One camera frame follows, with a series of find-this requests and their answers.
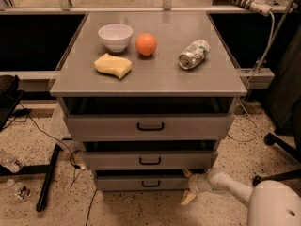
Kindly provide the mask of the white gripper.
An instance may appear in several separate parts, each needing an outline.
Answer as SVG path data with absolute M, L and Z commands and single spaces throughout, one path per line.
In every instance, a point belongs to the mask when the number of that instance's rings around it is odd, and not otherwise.
M 182 171 L 185 177 L 189 178 L 189 190 L 184 191 L 181 205 L 187 205 L 197 196 L 196 194 L 208 192 L 211 189 L 211 186 L 207 180 L 206 174 L 192 174 L 188 169 L 183 169 Z

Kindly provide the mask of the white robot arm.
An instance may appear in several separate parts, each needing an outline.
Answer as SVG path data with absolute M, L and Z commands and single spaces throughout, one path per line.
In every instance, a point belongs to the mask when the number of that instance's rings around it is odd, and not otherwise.
M 183 171 L 188 179 L 182 205 L 204 192 L 230 194 L 247 208 L 247 226 L 301 226 L 301 198 L 281 182 L 267 180 L 251 187 L 221 169 Z

